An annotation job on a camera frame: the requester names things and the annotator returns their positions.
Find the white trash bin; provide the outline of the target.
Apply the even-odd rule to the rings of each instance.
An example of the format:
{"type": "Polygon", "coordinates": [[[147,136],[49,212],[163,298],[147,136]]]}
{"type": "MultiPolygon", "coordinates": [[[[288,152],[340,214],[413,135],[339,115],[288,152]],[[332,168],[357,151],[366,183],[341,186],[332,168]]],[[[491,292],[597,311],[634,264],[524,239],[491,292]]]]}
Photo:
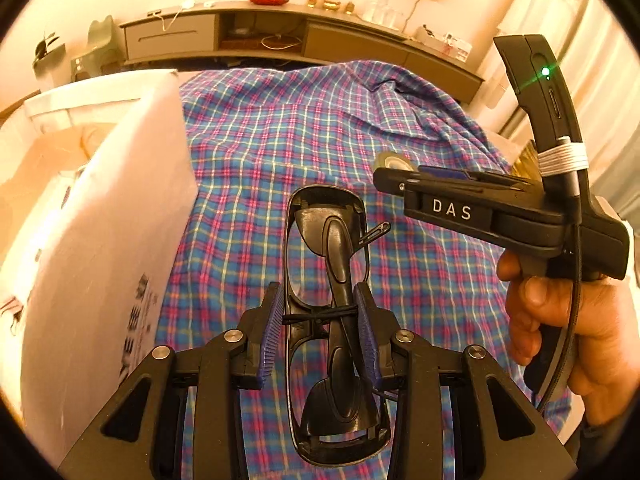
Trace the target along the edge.
{"type": "Polygon", "coordinates": [[[67,84],[70,80],[66,45],[56,32],[44,35],[36,45],[32,70],[41,92],[67,84]]]}

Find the grey tv cabinet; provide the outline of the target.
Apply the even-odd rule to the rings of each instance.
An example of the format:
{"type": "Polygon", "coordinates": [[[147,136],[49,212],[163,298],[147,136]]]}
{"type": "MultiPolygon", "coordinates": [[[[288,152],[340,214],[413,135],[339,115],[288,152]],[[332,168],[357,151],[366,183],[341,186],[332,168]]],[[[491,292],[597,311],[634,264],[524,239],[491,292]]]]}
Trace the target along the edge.
{"type": "Polygon", "coordinates": [[[299,4],[224,2],[152,11],[120,28],[131,66],[187,58],[271,58],[316,65],[373,60],[406,68],[463,104],[471,103],[483,82],[462,62],[402,32],[299,4]]]}

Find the white floor air conditioner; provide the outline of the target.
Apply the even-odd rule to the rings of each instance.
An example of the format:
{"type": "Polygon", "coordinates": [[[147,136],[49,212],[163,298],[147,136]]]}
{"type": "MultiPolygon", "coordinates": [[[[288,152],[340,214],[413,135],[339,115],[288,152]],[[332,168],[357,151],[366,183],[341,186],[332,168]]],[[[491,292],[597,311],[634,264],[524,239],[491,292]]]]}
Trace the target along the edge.
{"type": "Polygon", "coordinates": [[[484,82],[468,114],[486,131],[500,132],[526,95],[544,78],[542,64],[556,58],[567,40],[580,0],[513,0],[497,26],[482,64],[484,82]]]}

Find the black glasses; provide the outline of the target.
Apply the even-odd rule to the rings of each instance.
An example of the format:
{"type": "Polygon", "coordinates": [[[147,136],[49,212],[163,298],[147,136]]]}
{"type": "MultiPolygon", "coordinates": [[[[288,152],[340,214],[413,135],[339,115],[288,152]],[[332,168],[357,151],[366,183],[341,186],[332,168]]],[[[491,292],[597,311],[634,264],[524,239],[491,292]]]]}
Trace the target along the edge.
{"type": "Polygon", "coordinates": [[[352,466],[378,454],[390,440],[390,414],[366,375],[359,339],[352,257],[370,255],[369,246],[390,232],[386,221],[368,228],[363,200],[346,188],[310,184],[288,200],[285,229],[297,231],[304,246],[324,266],[331,294],[326,304],[299,296],[284,279],[285,362],[311,341],[323,340],[326,377],[294,410],[293,388],[285,388],[288,426],[299,457],[317,467],[352,466]]]}

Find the red tray on cabinet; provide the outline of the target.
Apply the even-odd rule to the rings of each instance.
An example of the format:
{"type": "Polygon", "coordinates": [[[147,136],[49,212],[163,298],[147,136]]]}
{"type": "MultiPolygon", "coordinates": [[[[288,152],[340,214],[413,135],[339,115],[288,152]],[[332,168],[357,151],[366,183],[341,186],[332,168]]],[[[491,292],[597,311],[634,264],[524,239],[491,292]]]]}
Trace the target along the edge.
{"type": "Polygon", "coordinates": [[[250,0],[250,2],[256,4],[256,6],[284,6],[290,0],[250,0]]]}

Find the blue plaid shirt cloth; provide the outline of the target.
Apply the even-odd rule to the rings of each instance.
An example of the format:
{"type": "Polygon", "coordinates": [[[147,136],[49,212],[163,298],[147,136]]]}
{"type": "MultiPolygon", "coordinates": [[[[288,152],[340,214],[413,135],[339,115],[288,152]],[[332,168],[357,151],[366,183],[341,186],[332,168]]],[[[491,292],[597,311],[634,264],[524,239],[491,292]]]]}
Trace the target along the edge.
{"type": "Polygon", "coordinates": [[[366,265],[376,303],[437,347],[481,344],[516,381],[508,356],[506,286],[496,246],[409,219],[372,181],[376,156],[506,174],[511,162],[445,92],[393,64],[301,70],[234,68],[184,74],[180,96],[198,197],[180,242],[155,340],[201,347],[290,278],[306,301],[330,298],[324,266],[285,226],[307,184],[347,188],[370,226],[390,232],[366,265]]]}

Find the clear glasses set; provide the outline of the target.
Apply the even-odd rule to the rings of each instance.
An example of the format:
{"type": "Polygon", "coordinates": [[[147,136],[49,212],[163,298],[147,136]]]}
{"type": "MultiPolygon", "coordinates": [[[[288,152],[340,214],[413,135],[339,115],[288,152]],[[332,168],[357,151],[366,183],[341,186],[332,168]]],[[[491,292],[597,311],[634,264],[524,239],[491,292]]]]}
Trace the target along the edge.
{"type": "Polygon", "coordinates": [[[390,5],[390,0],[369,0],[358,11],[358,18],[370,24],[398,30],[399,13],[390,5]]]}

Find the green plastic chair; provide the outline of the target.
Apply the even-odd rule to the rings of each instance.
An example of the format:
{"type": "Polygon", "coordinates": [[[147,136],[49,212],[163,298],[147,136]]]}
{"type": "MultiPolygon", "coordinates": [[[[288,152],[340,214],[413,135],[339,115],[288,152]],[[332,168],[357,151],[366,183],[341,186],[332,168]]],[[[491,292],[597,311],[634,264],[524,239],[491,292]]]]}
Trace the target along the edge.
{"type": "Polygon", "coordinates": [[[81,81],[93,77],[114,74],[125,63],[113,17],[91,23],[85,50],[70,60],[70,80],[81,81]]]}

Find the beige curtain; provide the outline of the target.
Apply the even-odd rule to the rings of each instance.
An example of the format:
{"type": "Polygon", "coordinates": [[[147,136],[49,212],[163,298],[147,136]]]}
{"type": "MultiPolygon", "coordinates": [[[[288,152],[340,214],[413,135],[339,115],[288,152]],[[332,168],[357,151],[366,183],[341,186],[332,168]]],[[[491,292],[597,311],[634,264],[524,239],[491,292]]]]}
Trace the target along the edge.
{"type": "Polygon", "coordinates": [[[500,29],[539,34],[558,60],[582,129],[593,192],[639,220],[639,57],[602,0],[514,0],[500,29]]]}

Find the white foam box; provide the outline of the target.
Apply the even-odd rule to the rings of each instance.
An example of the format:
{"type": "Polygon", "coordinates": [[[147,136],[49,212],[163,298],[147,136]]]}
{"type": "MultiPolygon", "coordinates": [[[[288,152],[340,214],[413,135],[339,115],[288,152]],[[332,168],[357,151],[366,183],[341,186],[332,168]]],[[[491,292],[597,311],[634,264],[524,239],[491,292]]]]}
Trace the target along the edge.
{"type": "Polygon", "coordinates": [[[155,344],[196,185],[174,70],[87,79],[1,129],[1,390],[62,463],[155,344]]]}

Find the white storage box on cabinet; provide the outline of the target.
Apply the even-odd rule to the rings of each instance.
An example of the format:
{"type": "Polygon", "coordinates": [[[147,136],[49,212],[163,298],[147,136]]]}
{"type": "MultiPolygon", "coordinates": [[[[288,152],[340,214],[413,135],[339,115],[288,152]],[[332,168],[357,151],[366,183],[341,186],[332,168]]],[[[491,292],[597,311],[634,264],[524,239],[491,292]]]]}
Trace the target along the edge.
{"type": "Polygon", "coordinates": [[[413,38],[419,41],[420,44],[424,44],[424,46],[430,47],[462,63],[468,60],[473,49],[472,44],[451,34],[437,35],[425,25],[421,25],[416,30],[413,38]]]}

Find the green tape roll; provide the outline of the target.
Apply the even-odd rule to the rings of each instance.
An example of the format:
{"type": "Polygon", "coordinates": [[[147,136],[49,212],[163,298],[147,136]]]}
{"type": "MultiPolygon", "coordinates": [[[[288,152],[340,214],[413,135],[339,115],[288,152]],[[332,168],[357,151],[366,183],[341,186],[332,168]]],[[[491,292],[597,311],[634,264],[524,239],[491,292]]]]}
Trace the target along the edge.
{"type": "Polygon", "coordinates": [[[402,171],[416,171],[416,166],[403,154],[382,152],[375,157],[374,168],[384,168],[402,171]]]}

